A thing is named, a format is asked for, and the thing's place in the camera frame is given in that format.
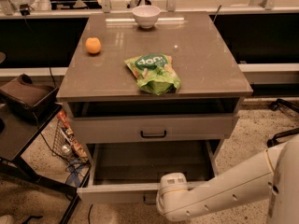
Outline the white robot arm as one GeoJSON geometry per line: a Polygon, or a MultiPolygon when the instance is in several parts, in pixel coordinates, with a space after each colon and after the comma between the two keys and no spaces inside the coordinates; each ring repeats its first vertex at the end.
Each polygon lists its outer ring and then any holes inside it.
{"type": "Polygon", "coordinates": [[[269,200],[266,224],[299,223],[299,136],[189,189],[182,173],[161,178],[157,209],[173,222],[269,200]]]}

